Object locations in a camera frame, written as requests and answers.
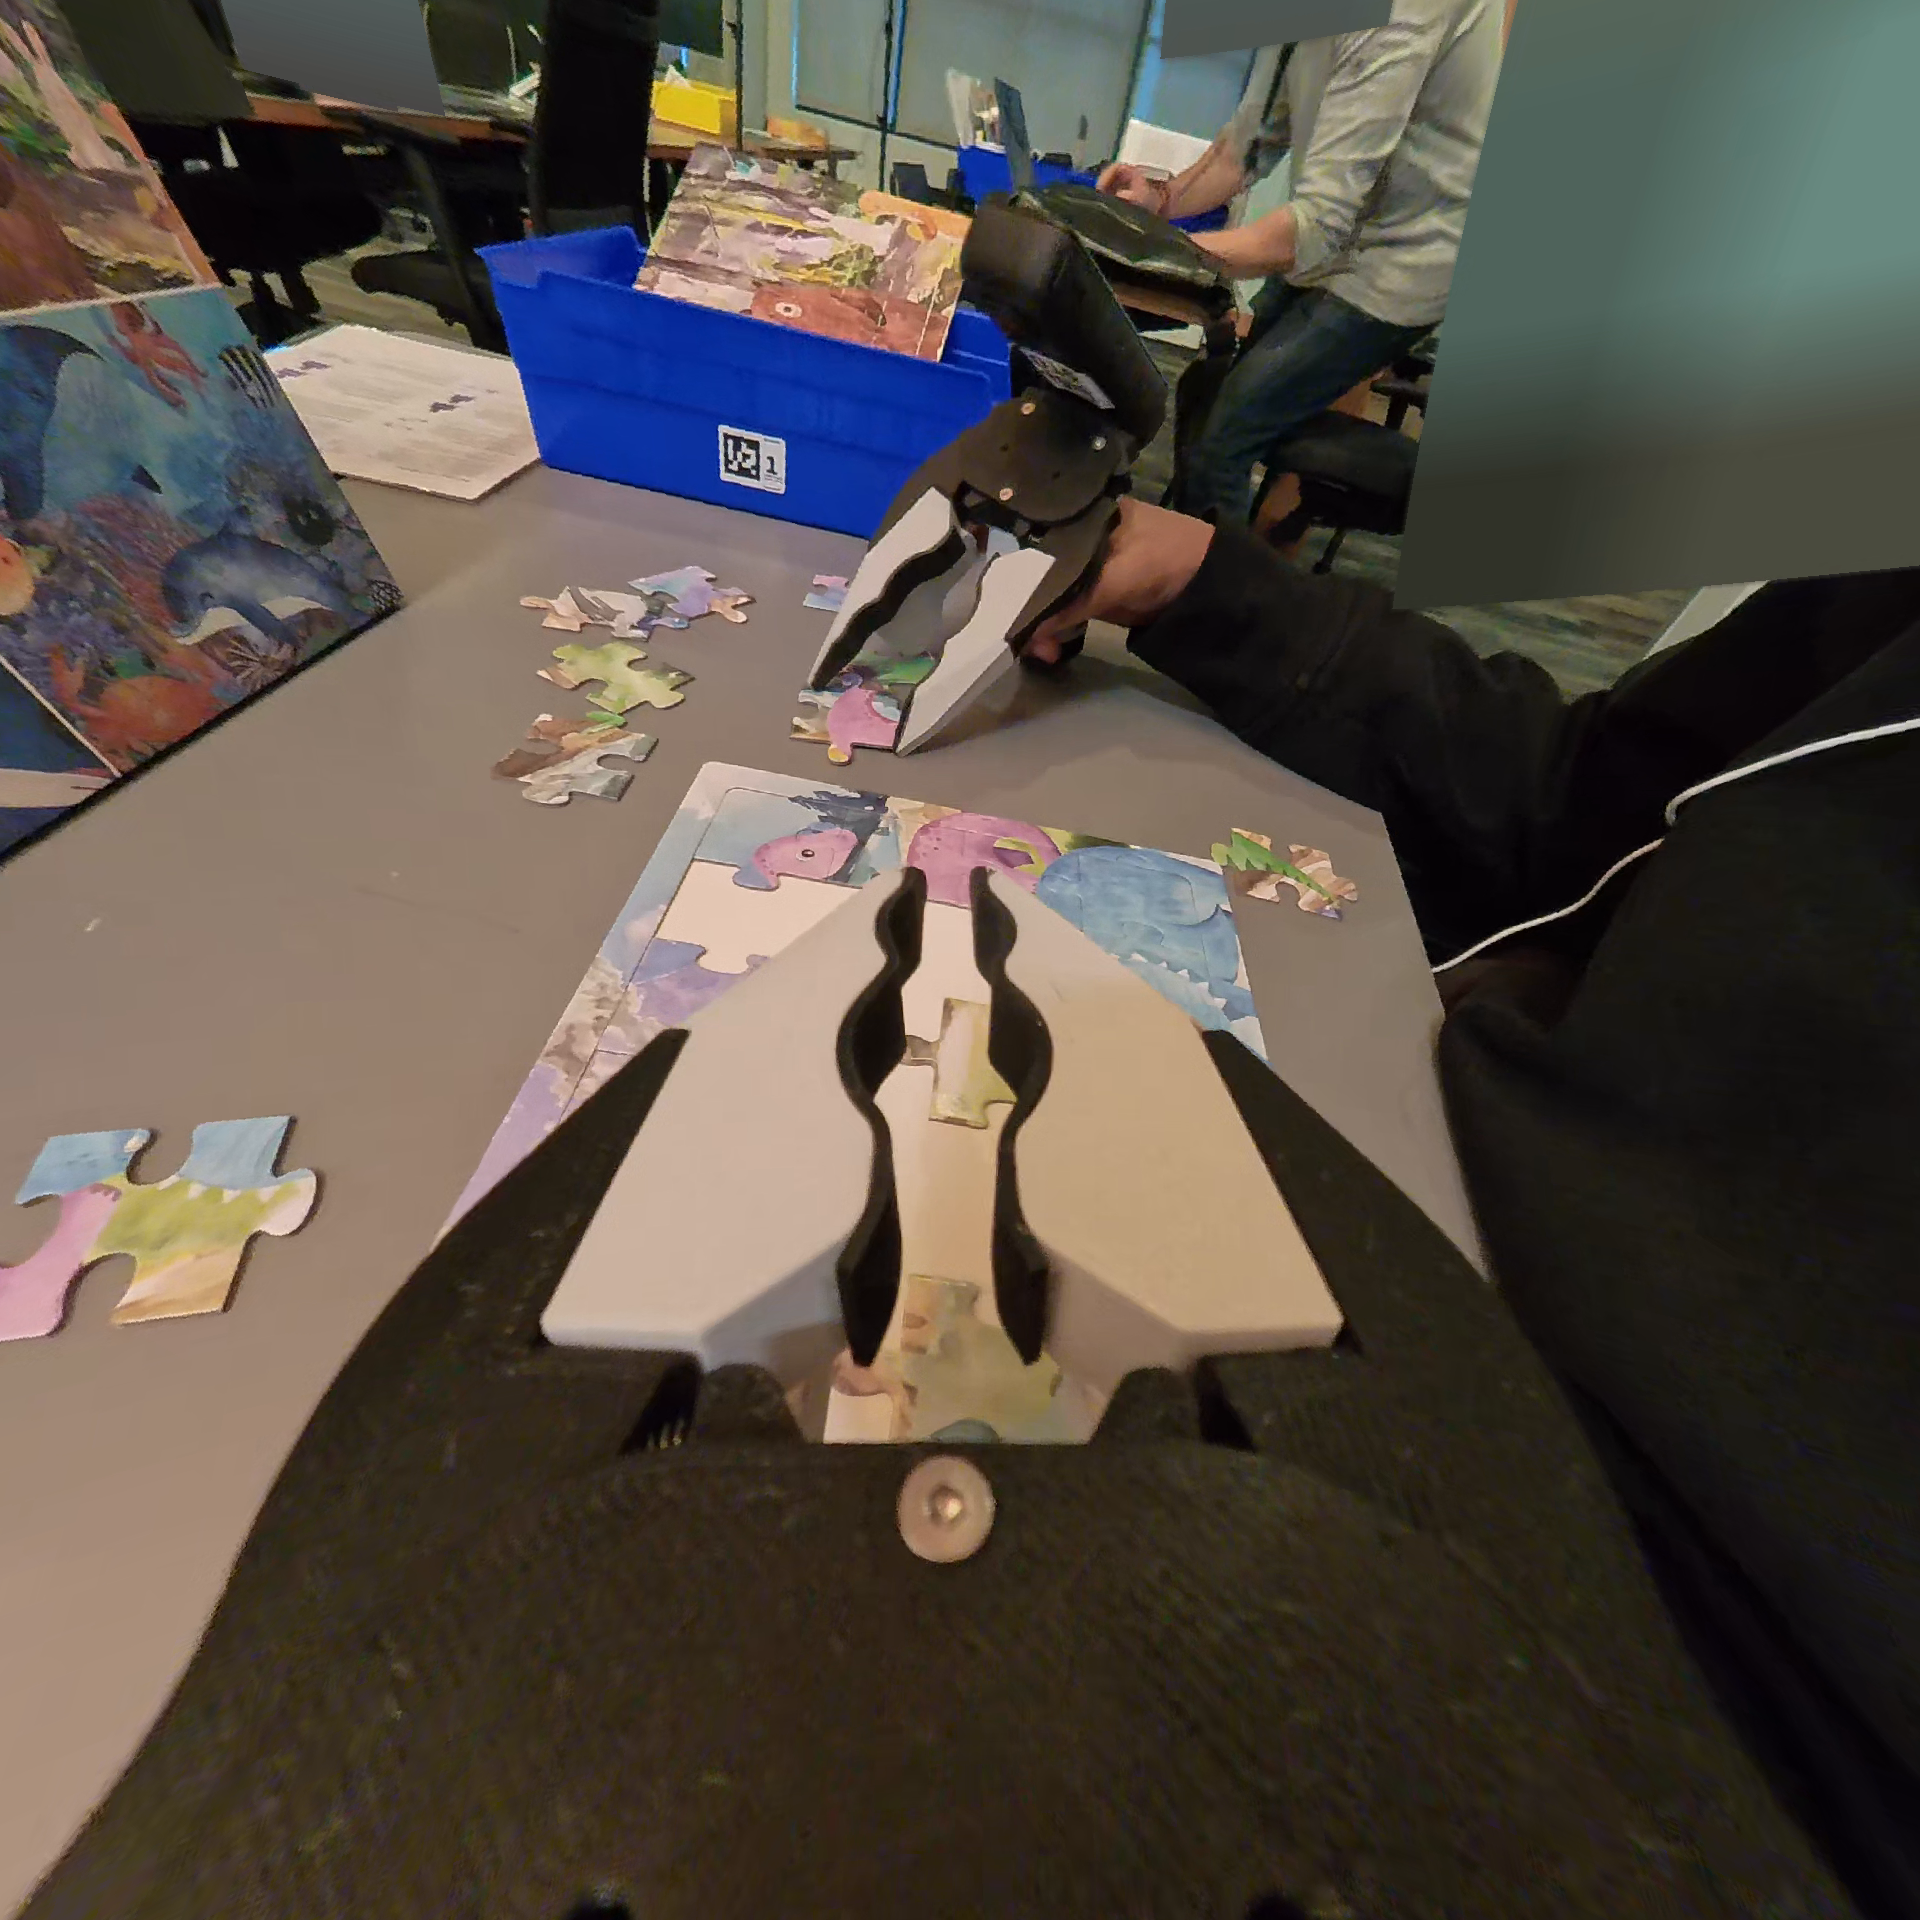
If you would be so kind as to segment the purple dinosaur body puzzle piece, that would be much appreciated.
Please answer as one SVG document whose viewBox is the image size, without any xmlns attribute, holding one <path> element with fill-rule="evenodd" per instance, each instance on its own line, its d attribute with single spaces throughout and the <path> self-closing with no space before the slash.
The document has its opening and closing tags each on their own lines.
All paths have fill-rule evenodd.
<svg viewBox="0 0 1920 1920">
<path fill-rule="evenodd" d="M 966 908 L 972 902 L 972 877 L 995 873 L 997 828 L 993 819 L 976 812 L 947 812 L 924 823 L 903 852 L 903 864 L 924 877 L 925 900 Z"/>
</svg>

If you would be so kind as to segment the brown grey puzzle piece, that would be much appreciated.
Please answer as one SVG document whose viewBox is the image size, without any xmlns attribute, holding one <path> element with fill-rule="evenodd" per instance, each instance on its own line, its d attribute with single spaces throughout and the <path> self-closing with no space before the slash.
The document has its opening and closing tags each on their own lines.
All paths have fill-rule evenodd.
<svg viewBox="0 0 1920 1920">
<path fill-rule="evenodd" d="M 653 734 L 628 729 L 618 715 L 565 718 L 542 712 L 513 749 L 491 762 L 491 779 L 515 783 L 522 799 L 539 807 L 577 799 L 615 802 L 656 746 Z"/>
</svg>

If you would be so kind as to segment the blue plastic bin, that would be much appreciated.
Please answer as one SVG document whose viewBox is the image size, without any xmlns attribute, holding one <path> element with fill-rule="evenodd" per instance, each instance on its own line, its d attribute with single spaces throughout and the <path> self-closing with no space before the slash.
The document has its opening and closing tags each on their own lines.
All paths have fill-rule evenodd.
<svg viewBox="0 0 1920 1920">
<path fill-rule="evenodd" d="M 479 261 L 551 470 L 866 541 L 1009 396 L 1009 348 L 969 306 L 924 360 L 640 291 L 621 227 Z"/>
</svg>

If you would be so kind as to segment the paper instruction sheet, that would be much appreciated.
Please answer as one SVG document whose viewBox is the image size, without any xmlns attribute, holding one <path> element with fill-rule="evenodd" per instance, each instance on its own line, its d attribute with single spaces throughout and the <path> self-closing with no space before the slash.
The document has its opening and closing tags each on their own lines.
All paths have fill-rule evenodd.
<svg viewBox="0 0 1920 1920">
<path fill-rule="evenodd" d="M 339 479 L 471 504 L 539 465 L 502 354 L 339 324 L 263 360 Z"/>
</svg>

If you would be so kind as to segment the blue dinosaur body puzzle piece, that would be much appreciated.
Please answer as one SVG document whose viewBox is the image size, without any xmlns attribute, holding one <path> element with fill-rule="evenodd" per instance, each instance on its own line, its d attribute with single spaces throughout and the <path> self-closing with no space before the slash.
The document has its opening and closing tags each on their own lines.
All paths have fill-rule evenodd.
<svg viewBox="0 0 1920 1920">
<path fill-rule="evenodd" d="M 1175 973 L 1246 983 L 1230 895 L 1214 864 L 1139 847 L 1080 847 L 1045 870 L 1036 897 L 1179 1006 Z"/>
</svg>

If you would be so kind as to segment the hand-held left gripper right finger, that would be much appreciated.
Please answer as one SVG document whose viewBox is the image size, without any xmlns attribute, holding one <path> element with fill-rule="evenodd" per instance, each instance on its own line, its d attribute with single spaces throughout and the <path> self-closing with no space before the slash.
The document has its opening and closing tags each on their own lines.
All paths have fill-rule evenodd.
<svg viewBox="0 0 1920 1920">
<path fill-rule="evenodd" d="M 972 873 L 995 1145 L 992 1277 L 1028 1364 L 1110 1394 L 1139 1371 L 1326 1348 L 1342 1311 L 1199 1029 L 1012 880 Z"/>
</svg>

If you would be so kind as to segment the black office chair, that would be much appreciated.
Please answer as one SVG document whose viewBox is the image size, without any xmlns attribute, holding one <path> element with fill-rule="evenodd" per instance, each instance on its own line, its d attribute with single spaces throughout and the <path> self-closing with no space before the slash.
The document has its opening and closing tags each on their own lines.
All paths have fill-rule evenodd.
<svg viewBox="0 0 1920 1920">
<path fill-rule="evenodd" d="M 515 163 L 502 147 L 464 142 L 419 156 L 435 181 L 426 188 L 398 147 L 355 153 L 332 126 L 135 115 L 128 93 L 111 87 L 111 97 L 220 283 L 246 281 L 250 301 L 238 314 L 260 346 L 322 322 L 306 269 L 370 245 L 401 202 L 419 209 L 432 234 L 428 252 L 389 256 L 404 298 L 451 291 L 444 237 L 523 237 Z"/>
<path fill-rule="evenodd" d="M 1326 548 L 1310 570 L 1327 575 L 1348 535 L 1403 535 L 1419 455 L 1403 422 L 1428 409 L 1434 350 L 1435 340 L 1419 343 L 1366 384 L 1385 403 L 1382 421 L 1340 405 L 1272 445 L 1252 514 L 1267 547 L 1286 551 L 1324 528 Z"/>
</svg>

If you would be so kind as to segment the blue white puzzle piece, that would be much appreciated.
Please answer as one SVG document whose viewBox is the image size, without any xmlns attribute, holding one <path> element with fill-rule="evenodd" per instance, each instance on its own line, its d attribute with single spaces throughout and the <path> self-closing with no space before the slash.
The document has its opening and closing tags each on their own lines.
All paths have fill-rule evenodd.
<svg viewBox="0 0 1920 1920">
<path fill-rule="evenodd" d="M 1238 1044 L 1267 1060 L 1265 1036 L 1253 1006 L 1252 993 L 1241 976 L 1215 981 L 1193 973 L 1175 973 L 1181 1005 L 1188 1017 L 1207 1033 L 1231 1035 Z"/>
</svg>

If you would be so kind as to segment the pink dinosaur head puzzle piece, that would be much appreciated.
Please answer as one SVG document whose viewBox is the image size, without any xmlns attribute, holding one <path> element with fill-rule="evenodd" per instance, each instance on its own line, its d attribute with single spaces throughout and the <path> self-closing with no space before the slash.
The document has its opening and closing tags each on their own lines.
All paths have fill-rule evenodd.
<svg viewBox="0 0 1920 1920">
<path fill-rule="evenodd" d="M 736 864 L 731 885 L 756 895 L 775 895 L 787 880 L 853 886 L 875 828 L 875 823 L 815 823 L 765 838 Z"/>
</svg>

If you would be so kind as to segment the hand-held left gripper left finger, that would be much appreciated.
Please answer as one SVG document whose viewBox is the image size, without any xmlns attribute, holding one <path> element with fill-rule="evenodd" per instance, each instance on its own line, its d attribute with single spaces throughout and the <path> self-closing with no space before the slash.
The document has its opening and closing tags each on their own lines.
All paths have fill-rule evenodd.
<svg viewBox="0 0 1920 1920">
<path fill-rule="evenodd" d="M 706 1368 L 873 1361 L 897 1307 L 899 1192 L 878 1091 L 927 886 L 871 878 L 602 1093 L 649 1095 L 542 1314 L 556 1348 Z"/>
</svg>

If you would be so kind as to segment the peach purple puzzle piece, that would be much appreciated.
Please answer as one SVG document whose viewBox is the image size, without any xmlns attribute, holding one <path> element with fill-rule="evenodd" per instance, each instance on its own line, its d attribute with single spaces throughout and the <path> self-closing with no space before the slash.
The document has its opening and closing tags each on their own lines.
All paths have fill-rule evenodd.
<svg viewBox="0 0 1920 1920">
<path fill-rule="evenodd" d="M 656 596 L 626 591 L 562 588 L 554 596 L 523 594 L 517 606 L 539 613 L 542 627 L 568 634 L 604 628 L 611 639 L 631 639 L 659 622 Z"/>
</svg>

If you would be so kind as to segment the dinosaur puzzle tray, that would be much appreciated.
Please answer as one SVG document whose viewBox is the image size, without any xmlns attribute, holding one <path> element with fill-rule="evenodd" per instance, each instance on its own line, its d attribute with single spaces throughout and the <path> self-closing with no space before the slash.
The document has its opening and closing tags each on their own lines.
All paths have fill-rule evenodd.
<svg viewBox="0 0 1920 1920">
<path fill-rule="evenodd" d="M 1057 842 L 1061 857 L 1093 847 L 1129 849 L 1087 832 L 909 797 L 866 795 L 718 765 L 702 769 L 450 1216 L 458 1221 L 468 1212 L 559 1120 L 664 1033 L 648 1031 L 631 1013 L 630 983 L 649 941 L 695 945 L 706 950 L 708 968 L 741 973 L 749 955 L 762 963 L 780 955 L 827 918 L 841 895 L 903 866 L 903 852 L 918 828 L 947 812 L 983 814 L 997 830 L 1009 823 L 1041 828 Z M 875 823 L 853 885 L 790 878 L 775 892 L 734 886 L 738 864 L 754 849 L 815 823 Z M 962 908 L 925 900 L 922 968 L 903 994 L 906 1036 L 935 1036 L 947 996 L 989 1005 L 987 986 L 974 967 L 972 933 Z M 974 1133 L 929 1123 L 929 1091 L 932 1075 L 925 1069 L 899 1067 L 878 1095 L 897 1166 L 903 1281 L 924 1277 L 976 1284 L 997 1322 L 989 1237 L 972 1226 L 969 1206 L 995 1169 L 997 1135 L 1012 1107 L 993 1109 L 987 1130 Z M 791 1394 L 803 1427 L 817 1429 L 822 1437 L 829 1387 L 829 1376 L 812 1374 Z"/>
</svg>

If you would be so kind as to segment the puzzle board in bin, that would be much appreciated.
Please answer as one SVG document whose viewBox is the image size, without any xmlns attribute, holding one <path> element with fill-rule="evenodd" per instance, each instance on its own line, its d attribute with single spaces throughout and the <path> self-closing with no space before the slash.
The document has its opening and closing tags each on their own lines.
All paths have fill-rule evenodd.
<svg viewBox="0 0 1920 1920">
<path fill-rule="evenodd" d="M 935 365 L 962 298 L 969 219 L 695 147 L 635 291 Z"/>
</svg>

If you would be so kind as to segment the green yellow puzzle piece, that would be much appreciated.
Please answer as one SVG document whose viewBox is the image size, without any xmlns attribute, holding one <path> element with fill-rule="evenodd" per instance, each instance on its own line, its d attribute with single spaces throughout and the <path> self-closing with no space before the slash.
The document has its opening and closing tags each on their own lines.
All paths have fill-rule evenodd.
<svg viewBox="0 0 1920 1920">
<path fill-rule="evenodd" d="M 640 647 L 618 639 L 556 647 L 549 664 L 539 668 L 539 679 L 556 688 L 581 692 L 595 711 L 611 715 L 678 709 L 684 704 L 686 687 L 694 685 L 694 675 L 652 664 Z"/>
</svg>

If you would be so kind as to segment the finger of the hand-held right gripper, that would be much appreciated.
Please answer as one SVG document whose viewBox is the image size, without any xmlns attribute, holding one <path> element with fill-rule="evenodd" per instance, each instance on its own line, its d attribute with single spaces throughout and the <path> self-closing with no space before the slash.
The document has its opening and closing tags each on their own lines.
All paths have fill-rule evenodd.
<svg viewBox="0 0 1920 1920">
<path fill-rule="evenodd" d="M 966 556 L 968 541 L 947 493 L 925 490 L 909 506 L 897 506 L 848 579 L 805 691 L 826 691 L 885 633 L 914 592 L 946 579 Z"/>
<path fill-rule="evenodd" d="M 995 692 L 1015 668 L 1014 641 L 1037 615 L 1028 605 L 1054 573 L 1052 554 L 1015 548 L 980 573 L 972 615 L 941 643 L 938 660 L 902 711 L 894 753 L 911 757 L 939 743 Z"/>
</svg>

